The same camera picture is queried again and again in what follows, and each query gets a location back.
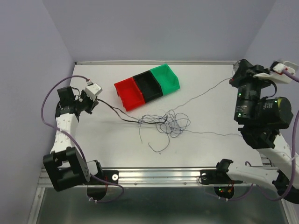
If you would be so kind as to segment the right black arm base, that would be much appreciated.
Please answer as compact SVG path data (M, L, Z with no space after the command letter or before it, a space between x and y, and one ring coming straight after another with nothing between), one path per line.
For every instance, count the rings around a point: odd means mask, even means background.
M234 181L226 173L221 173L215 169L204 169L200 171L198 181L202 185L214 185L214 193L220 198L232 199L235 193L235 184L241 184L243 181Z

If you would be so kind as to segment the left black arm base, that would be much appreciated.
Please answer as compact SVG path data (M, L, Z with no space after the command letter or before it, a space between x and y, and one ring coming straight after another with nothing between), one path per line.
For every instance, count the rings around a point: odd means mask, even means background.
M119 171L103 169L97 160L89 161L87 166L91 173L90 181L85 184L88 200L95 203L108 200L109 184L107 182L118 184Z

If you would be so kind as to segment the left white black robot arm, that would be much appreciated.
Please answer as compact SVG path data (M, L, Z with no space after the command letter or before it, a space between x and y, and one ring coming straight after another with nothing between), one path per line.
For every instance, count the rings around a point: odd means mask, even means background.
M98 168L89 170L74 136L81 112L92 113L102 88L98 84L89 84L81 91L78 99L70 86L58 89L57 92L59 102L55 112L55 141L50 153L43 157L51 183L58 192L89 181L101 183L104 172Z

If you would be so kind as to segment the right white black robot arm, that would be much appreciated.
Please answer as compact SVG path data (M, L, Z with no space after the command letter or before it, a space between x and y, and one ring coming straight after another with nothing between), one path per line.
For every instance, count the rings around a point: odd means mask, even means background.
M292 113L287 98L261 96L261 90L270 85L298 81L297 70L298 66L289 61L274 61L268 68L252 65L246 59L238 62L229 80L238 90L234 120L240 125L245 142L272 160L278 171L239 166L223 159L215 170L215 178L221 184L250 182L277 191L280 199L294 204L299 202L299 157L295 144L288 145L280 132L290 124L296 125L299 117Z

